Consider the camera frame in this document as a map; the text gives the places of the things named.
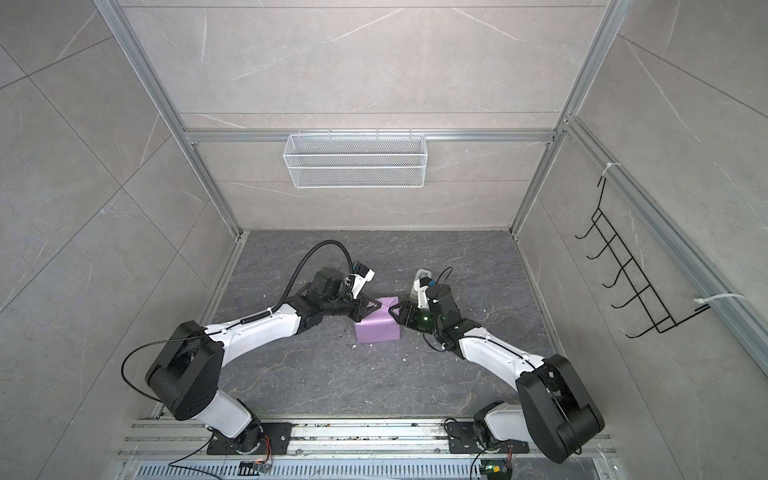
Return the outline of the pink wrapping paper sheet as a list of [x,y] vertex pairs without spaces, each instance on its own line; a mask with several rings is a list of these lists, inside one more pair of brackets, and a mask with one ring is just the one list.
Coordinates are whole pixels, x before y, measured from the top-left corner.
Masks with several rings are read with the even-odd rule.
[[401,338],[401,326],[389,312],[397,305],[397,297],[380,298],[381,307],[354,325],[358,343],[381,343],[398,341]]

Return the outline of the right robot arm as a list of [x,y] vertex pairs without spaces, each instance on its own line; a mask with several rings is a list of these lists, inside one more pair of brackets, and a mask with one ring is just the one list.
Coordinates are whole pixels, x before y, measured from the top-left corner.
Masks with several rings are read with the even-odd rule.
[[473,417],[473,435],[483,449],[508,441],[533,444],[562,463],[605,428],[602,413],[571,362],[560,354],[528,353],[463,316],[447,284],[429,281],[415,301],[388,308],[400,325],[430,334],[440,349],[477,364],[514,389],[519,405],[496,401]]

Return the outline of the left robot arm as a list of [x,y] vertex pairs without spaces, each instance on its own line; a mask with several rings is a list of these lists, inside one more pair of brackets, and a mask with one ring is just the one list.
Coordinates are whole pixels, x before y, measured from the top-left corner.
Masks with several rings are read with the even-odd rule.
[[187,321],[176,328],[145,381],[178,421],[197,420],[240,454],[261,446],[261,422],[245,404],[219,388],[221,369],[234,359],[275,340],[303,333],[326,316],[359,322],[381,308],[362,293],[375,272],[361,263],[344,277],[323,268],[280,306],[254,317],[201,326]]

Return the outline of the white tape dispenser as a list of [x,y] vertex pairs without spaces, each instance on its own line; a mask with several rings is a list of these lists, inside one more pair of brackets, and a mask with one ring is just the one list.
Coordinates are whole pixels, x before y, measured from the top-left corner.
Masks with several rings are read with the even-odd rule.
[[412,289],[411,289],[411,294],[413,296],[417,296],[418,292],[422,288],[429,286],[429,283],[432,281],[431,275],[432,275],[432,272],[427,269],[419,268],[416,271],[414,281],[412,284]]

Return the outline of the green connector board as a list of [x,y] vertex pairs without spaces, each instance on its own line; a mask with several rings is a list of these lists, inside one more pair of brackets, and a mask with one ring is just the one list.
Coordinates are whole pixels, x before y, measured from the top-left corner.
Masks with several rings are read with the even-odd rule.
[[511,480],[513,467],[506,461],[482,461],[479,467],[481,480]]

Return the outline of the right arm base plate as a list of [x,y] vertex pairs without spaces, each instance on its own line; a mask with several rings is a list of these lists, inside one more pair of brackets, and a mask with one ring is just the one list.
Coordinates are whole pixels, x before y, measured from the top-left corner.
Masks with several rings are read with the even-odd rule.
[[449,417],[442,422],[443,430],[448,439],[448,449],[451,454],[476,454],[485,452],[501,452],[512,454],[527,454],[529,444],[520,440],[498,440],[493,437],[487,427],[475,421],[458,421]]

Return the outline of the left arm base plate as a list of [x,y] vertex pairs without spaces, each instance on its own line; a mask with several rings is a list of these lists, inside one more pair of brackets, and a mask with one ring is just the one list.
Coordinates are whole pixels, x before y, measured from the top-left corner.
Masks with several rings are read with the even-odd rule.
[[293,424],[267,422],[258,427],[248,427],[234,439],[214,430],[207,446],[208,455],[285,455],[290,443]]

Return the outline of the aluminium rail base frame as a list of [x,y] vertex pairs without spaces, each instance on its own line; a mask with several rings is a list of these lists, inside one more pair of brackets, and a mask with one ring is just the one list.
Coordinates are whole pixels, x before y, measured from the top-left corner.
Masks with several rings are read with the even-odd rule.
[[527,454],[451,454],[442,418],[269,419],[293,424],[285,455],[208,455],[212,433],[168,417],[137,420],[110,479],[480,479],[482,461],[506,461],[512,479],[623,479],[610,437],[599,434],[558,464]]

